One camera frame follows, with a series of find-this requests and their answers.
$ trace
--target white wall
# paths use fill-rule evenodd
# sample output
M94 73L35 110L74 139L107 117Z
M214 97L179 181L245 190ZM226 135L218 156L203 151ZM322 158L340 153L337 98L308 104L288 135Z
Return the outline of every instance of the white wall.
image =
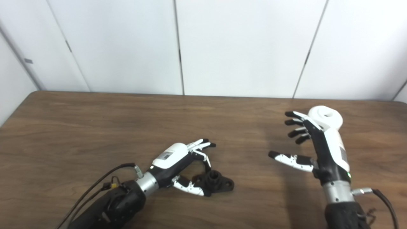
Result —
M42 90L89 91L46 0L0 0L0 27Z
M176 0L186 95L292 97L325 0Z
M36 90L27 72L0 34L0 126L27 95Z
M49 0L91 91L182 94L171 0Z
M391 100L407 2L330 0L315 36L325 3L0 0L0 27L45 90Z
M407 1L330 0L295 98L391 100L407 80Z

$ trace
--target robot finger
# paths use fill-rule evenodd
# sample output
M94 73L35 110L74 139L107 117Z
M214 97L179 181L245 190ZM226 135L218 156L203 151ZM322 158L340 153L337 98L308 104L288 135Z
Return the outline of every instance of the robot finger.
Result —
M270 151L269 157L298 170L312 172L312 170L314 169L313 159L311 157L302 155L281 154L275 151Z
M309 134L302 134L296 141L295 143L297 145L302 144L303 142L305 142L306 140L311 139L311 136Z
M285 123L287 126L292 126L292 125L303 126L303 125L304 125L304 124L302 123L302 121L299 120L299 119L289 119L289 120L284 121L284 123Z
M205 173L209 172L212 169L212 166L209 161L209 157L205 153L202 153L201 151L198 151L198 150L193 150L192 157L195 160L203 162L203 164L205 165Z
M210 143L208 139L200 139L186 145L186 147L188 148L188 152L192 152L193 150L203 150L208 147L216 147L216 144Z
M307 129L305 127L300 127L300 128L297 128L297 129L289 132L288 137L294 138L299 134L306 134L306 133L307 133Z
M286 111L285 116L290 117L290 118L301 119L301 120L303 118L307 117L306 114L302 114L302 113L296 112L296 111Z
M192 181L183 176L176 176L173 178L173 186L181 191L188 192L198 196L211 196L211 193L200 188L194 187Z

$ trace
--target black cable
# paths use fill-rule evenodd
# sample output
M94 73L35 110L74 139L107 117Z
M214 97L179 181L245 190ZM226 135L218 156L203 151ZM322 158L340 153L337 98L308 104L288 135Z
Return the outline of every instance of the black cable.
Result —
M378 196L384 202L384 204L389 208L390 213L392 214L392 218L393 218L394 229L398 229L398 222L397 222L396 213L395 213L395 211L393 209L393 206L390 203L390 201L378 189L373 189L373 193L376 196Z
M92 186L90 186L90 188L88 190L86 190L85 193L82 194L82 196L76 201L76 203L74 204L74 206L72 206L71 210L68 211L68 213L66 214L66 216L63 218L63 220L58 224L58 226L55 229L59 229L63 223L68 219L68 217L72 214L72 212L75 210L75 208L78 206L78 204L83 200L83 198L85 198L85 196L96 186L98 185L103 179L105 179L108 175L110 175L112 172L121 169L121 168L125 168L125 167L134 167L136 166L134 163L126 163L126 164L121 164L119 166L117 166L116 168L110 170L109 172L107 172L105 175L103 175L101 178L99 178L99 180L97 180Z
M95 198L95 196L97 196L100 192L102 191L102 189L97 190L95 193L93 193L91 196L89 196L89 198L87 200L85 200L85 202L83 202L78 209L75 211L75 213L72 215L71 219L69 220L68 225L71 225L72 221L75 219L75 216L79 213L79 211L89 202L91 201L93 198Z

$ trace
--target black fingertip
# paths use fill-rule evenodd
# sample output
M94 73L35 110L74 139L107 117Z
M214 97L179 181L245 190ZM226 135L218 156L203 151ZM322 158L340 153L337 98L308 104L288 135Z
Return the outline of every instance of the black fingertip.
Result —
M287 125L287 126L292 126L292 125L295 125L295 121L292 120L292 119L285 120L284 124Z
M300 133L299 133L298 131L293 130L293 131L289 132L289 133L287 134L287 136L288 136L289 138L293 138L293 137L295 137L295 136L297 136L297 135L299 135L299 134L300 134Z
M294 114L293 111L286 111L284 114L285 114L285 116L287 116L287 117L296 117L296 115Z
M281 153L276 152L276 151L270 151L269 152L269 157L271 157L272 159L276 158L278 155L280 155Z

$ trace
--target black plastic object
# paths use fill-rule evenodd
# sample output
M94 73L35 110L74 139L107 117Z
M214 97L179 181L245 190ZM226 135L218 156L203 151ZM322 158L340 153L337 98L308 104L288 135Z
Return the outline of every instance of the black plastic object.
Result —
M211 193L230 192L234 188L234 182L222 176L222 174L216 170L211 170L206 174L196 175L192 178L192 182L195 183L194 187L200 187Z

